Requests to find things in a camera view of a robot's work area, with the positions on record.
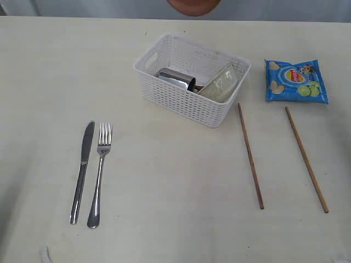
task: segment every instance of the basket handle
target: basket handle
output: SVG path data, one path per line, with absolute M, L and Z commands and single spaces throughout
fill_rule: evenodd
M 144 68 L 147 70 L 158 58 L 158 52 L 153 53 L 151 57 L 145 62 Z

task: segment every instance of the wooden chopstick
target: wooden chopstick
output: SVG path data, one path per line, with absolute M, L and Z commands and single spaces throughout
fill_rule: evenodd
M 250 144 L 248 143 L 248 136 L 247 136 L 247 132 L 246 132 L 244 117 L 243 117 L 242 112 L 241 112 L 240 103 L 237 104 L 237 107 L 239 108 L 239 115 L 240 115 L 240 122 L 241 122 L 241 127 L 242 127 L 242 133 L 244 134 L 248 160 L 249 160 L 250 166 L 251 166 L 251 172 L 252 172 L 252 176 L 253 176 L 254 186 L 256 188 L 256 193 L 257 193 L 259 207 L 261 209 L 264 209 L 263 200 L 262 200 L 262 196 L 261 196 L 261 190 L 259 189 L 256 169 L 255 169 L 254 163 L 253 163 L 253 158 L 252 158 L 252 154 L 251 154 Z
M 298 135 L 297 133 L 297 129 L 295 127 L 295 124 L 294 124 L 294 121 L 292 120 L 292 117 L 291 117 L 291 114 L 290 114 L 290 111 L 288 109 L 288 107 L 285 107 L 285 111 L 286 111 L 286 114 L 287 114 L 287 117 L 289 118 L 289 121 L 290 121 L 290 125 L 291 125 L 291 128 L 292 128 L 292 131 L 294 132 L 294 135 L 295 135 L 295 138 L 296 138 L 296 141 L 297 141 L 297 144 L 298 144 L 298 147 L 300 148 L 300 151 L 301 151 L 301 154 L 302 154 L 302 157 L 303 157 L 303 160 L 305 161 L 305 164 L 306 164 L 306 167 L 307 167 L 307 170 L 308 170 L 308 173 L 309 173 L 309 176 L 311 177 L 311 180 L 312 180 L 312 183 L 314 185 L 314 188 L 316 189 L 316 192 L 317 192 L 317 195 L 318 195 L 318 198 L 319 198 L 319 201 L 323 207 L 323 210 L 325 213 L 328 213 L 329 210 L 328 210 L 328 206 L 324 200 L 324 197 L 322 195 L 322 191 L 321 189 L 319 188 L 319 185 L 318 185 L 318 182 L 317 182 L 317 179 L 316 179 L 316 176 L 314 175 L 313 173 L 313 170 L 312 170 L 312 167 L 309 163 L 309 160 L 307 158 L 307 154 L 305 152 L 305 149 L 302 145 L 302 141 L 300 139 L 300 136 Z

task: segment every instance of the blue snack bag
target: blue snack bag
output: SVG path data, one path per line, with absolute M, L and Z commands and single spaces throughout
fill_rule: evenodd
M 266 60 L 265 68 L 266 100 L 329 103 L 317 60 L 295 65 Z

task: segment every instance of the wall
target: wall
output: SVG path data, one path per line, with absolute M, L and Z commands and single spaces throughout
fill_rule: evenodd
M 351 22 L 350 0 L 222 0 L 215 10 L 199 18 L 179 14 L 166 0 L 0 0 L 0 3 L 9 15 Z

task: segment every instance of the knife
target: knife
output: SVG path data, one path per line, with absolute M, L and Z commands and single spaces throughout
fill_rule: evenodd
M 82 199 L 83 186 L 84 186 L 84 178 L 86 176 L 90 148 L 92 146 L 92 140 L 94 135 L 94 126 L 95 126 L 95 122 L 91 121 L 86 127 L 86 131 L 83 137 L 82 153 L 81 153 L 81 168 L 79 170 L 76 192 L 75 192 L 75 197 L 73 199 L 73 205 L 72 205 L 72 211 L 71 211 L 70 223 L 72 225 L 76 224 L 78 221 L 79 208 L 81 206 L 81 199 Z

